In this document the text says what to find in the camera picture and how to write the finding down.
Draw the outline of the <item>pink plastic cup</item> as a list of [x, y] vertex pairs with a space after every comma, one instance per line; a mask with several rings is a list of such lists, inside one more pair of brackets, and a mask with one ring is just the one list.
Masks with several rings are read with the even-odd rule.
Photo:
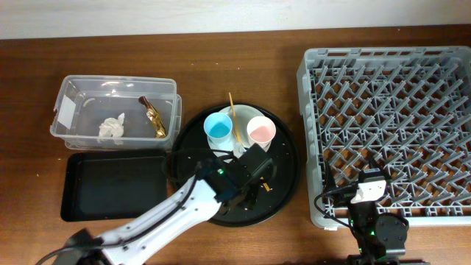
[[266, 152], [277, 132], [275, 123], [266, 116], [250, 119], [246, 131], [249, 145], [258, 144]]

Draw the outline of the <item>blue plastic cup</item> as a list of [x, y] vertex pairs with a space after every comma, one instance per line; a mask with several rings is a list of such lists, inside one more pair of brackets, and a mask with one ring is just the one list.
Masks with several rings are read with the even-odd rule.
[[225, 144], [230, 141], [233, 122], [226, 113], [211, 113], [204, 120], [203, 129], [210, 142]]

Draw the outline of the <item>gold foil wrapper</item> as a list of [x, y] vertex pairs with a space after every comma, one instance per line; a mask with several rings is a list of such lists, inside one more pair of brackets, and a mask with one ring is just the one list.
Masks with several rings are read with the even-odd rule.
[[163, 125], [162, 119], [159, 112], [149, 102], [145, 96], [138, 98], [138, 101], [146, 108], [146, 116], [150, 120], [152, 126], [155, 129], [156, 138], [165, 138], [167, 136], [166, 128]]

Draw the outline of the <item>white tissue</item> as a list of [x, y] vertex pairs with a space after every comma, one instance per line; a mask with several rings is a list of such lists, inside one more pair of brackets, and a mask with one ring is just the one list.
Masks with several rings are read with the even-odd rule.
[[99, 125], [100, 138], [118, 138], [124, 134], [124, 118], [125, 114], [122, 113], [115, 118], [107, 118]]

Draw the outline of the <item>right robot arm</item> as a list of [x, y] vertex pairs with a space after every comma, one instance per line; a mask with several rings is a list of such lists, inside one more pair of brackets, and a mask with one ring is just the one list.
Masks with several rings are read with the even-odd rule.
[[409, 223], [393, 213], [379, 213], [377, 202], [385, 197], [386, 186], [392, 178], [385, 169], [370, 159], [368, 168], [358, 173], [358, 179], [344, 187], [338, 187], [333, 170], [325, 163], [326, 183], [321, 198], [333, 200], [335, 207], [346, 207], [348, 223], [358, 244], [359, 254], [348, 255], [347, 263], [399, 264], [399, 257], [406, 253], [405, 242]]

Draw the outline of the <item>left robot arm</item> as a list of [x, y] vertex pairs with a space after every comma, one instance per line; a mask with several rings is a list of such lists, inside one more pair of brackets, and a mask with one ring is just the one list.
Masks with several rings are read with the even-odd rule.
[[92, 238], [83, 229], [57, 254], [54, 264], [145, 264], [179, 235], [213, 218], [231, 202], [240, 203], [250, 186], [276, 175], [277, 167], [233, 160], [199, 162], [177, 192], [128, 224]]

